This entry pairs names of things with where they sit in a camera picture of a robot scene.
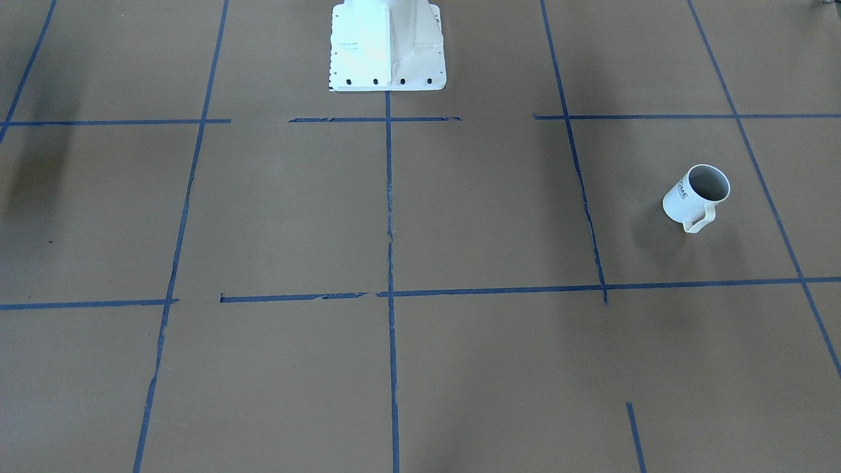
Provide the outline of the white ceramic mug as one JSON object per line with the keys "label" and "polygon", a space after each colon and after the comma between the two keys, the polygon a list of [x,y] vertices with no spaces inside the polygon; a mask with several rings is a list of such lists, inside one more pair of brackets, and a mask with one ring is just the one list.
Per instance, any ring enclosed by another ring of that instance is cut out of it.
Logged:
{"label": "white ceramic mug", "polygon": [[731,190],[723,171],[697,164],[664,195],[662,208],[668,218],[682,225],[685,233],[697,234],[717,219],[717,206],[729,197]]}

